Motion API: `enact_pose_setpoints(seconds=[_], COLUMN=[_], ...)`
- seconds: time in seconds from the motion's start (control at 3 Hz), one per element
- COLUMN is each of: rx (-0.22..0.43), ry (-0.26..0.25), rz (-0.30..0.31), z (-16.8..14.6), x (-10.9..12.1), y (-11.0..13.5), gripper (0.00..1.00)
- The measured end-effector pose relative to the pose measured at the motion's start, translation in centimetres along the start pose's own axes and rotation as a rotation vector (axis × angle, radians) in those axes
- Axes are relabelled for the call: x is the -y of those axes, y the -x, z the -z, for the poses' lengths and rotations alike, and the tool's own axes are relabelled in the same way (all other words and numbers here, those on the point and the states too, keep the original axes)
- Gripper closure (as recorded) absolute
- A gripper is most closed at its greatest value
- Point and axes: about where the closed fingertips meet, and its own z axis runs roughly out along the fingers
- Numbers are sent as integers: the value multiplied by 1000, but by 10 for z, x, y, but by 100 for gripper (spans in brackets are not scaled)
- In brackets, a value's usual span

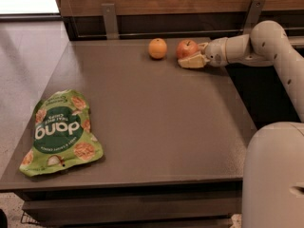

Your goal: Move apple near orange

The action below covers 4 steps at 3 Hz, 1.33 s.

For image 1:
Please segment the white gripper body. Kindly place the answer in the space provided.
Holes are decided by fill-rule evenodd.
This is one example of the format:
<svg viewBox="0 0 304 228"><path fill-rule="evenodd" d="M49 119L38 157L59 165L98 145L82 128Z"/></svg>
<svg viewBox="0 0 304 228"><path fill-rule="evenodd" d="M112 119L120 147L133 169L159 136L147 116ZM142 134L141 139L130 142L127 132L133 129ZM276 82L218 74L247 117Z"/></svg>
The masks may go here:
<svg viewBox="0 0 304 228"><path fill-rule="evenodd" d="M208 43L205 49L205 56L208 64L212 67L225 67L228 65L226 56L226 43L228 38L218 38Z"/></svg>

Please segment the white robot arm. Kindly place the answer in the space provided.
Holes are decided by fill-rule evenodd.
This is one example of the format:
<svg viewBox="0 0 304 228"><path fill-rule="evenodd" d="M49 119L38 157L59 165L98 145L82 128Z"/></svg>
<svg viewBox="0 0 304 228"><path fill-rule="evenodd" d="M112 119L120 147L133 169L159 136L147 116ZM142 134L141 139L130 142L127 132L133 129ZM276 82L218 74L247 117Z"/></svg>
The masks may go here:
<svg viewBox="0 0 304 228"><path fill-rule="evenodd" d="M248 103L258 131L244 164L242 228L304 228L304 57L275 21L249 33L177 48L183 68L247 66L257 86Z"/></svg>

